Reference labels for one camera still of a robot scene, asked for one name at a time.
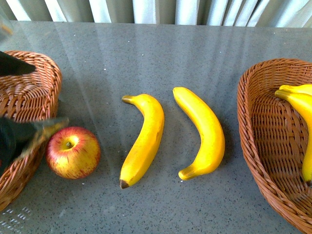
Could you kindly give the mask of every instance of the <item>table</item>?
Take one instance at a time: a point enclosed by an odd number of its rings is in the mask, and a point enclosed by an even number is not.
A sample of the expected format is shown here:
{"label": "table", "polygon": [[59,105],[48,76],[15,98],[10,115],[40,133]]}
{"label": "table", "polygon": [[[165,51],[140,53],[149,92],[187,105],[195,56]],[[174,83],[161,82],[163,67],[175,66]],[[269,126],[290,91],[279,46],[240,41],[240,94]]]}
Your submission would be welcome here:
{"label": "table", "polygon": [[[312,61],[311,29],[13,21],[0,50],[52,58],[63,74],[58,116],[91,130],[101,161],[88,177],[66,180],[45,159],[18,199],[2,211],[12,233],[300,233],[261,195],[240,147],[240,76],[273,58]],[[200,147],[197,129],[176,104],[185,86],[214,110],[226,152],[209,175],[181,181]],[[159,151],[133,187],[118,185],[143,116],[123,95],[148,93],[163,106]]]}

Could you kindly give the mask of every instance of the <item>black object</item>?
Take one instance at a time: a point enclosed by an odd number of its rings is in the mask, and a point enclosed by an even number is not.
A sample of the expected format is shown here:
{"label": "black object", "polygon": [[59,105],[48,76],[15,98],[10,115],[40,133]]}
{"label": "black object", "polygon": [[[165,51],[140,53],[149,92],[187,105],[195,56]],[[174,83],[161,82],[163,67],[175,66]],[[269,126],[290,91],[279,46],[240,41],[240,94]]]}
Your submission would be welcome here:
{"label": "black object", "polygon": [[30,154],[68,123],[66,117],[29,123],[0,117],[0,176],[16,158]]}
{"label": "black object", "polygon": [[20,76],[35,69],[34,65],[0,51],[0,76]]}

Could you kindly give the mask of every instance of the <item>wicker basket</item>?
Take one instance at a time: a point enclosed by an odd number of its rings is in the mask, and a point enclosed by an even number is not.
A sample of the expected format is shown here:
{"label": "wicker basket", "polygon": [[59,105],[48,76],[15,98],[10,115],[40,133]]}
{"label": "wicker basket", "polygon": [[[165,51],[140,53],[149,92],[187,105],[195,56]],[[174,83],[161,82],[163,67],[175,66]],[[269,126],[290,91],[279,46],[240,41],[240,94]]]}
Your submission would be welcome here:
{"label": "wicker basket", "polygon": [[301,171],[308,128],[288,102],[274,96],[282,84],[304,83],[312,83],[312,63],[258,63],[240,78],[237,114],[244,158],[261,193],[288,222],[312,233],[312,189]]}
{"label": "wicker basket", "polygon": [[[47,56],[25,51],[6,51],[36,66],[23,76],[0,77],[0,116],[17,122],[55,117],[61,88],[59,67]],[[15,161],[0,178],[0,210],[9,205],[34,175],[44,154],[45,144],[24,159]]]}

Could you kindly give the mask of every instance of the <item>yellow banana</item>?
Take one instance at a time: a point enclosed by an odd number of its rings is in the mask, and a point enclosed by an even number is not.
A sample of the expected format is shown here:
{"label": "yellow banana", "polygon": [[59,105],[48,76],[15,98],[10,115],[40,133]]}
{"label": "yellow banana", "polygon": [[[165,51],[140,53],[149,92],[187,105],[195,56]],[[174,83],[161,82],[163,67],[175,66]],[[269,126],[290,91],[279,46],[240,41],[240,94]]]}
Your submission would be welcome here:
{"label": "yellow banana", "polygon": [[148,94],[123,96],[122,101],[136,106],[144,117],[141,132],[120,171],[119,185],[125,189],[137,183],[150,167],[160,145],[165,115],[157,99]]}
{"label": "yellow banana", "polygon": [[182,180],[213,172],[221,163],[225,151],[225,139],[221,124],[210,107],[191,90],[175,87],[173,94],[177,104],[197,128],[201,145],[194,162],[179,172]]}
{"label": "yellow banana", "polygon": [[298,86],[284,84],[284,85],[281,85],[279,89],[289,91],[291,93],[312,95],[312,84],[302,84]]}
{"label": "yellow banana", "polygon": [[[304,118],[309,135],[312,134],[312,96],[305,93],[292,93],[288,90],[276,90],[275,96],[284,99]],[[312,137],[309,136],[307,150],[302,164],[302,174],[309,186],[312,185]]]}

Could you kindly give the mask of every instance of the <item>curtain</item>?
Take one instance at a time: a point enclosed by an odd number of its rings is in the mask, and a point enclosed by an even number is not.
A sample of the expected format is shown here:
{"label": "curtain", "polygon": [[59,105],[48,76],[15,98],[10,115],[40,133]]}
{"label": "curtain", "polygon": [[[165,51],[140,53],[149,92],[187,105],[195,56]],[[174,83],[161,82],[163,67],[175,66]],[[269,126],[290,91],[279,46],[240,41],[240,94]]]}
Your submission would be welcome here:
{"label": "curtain", "polygon": [[312,0],[0,0],[10,20],[312,27]]}

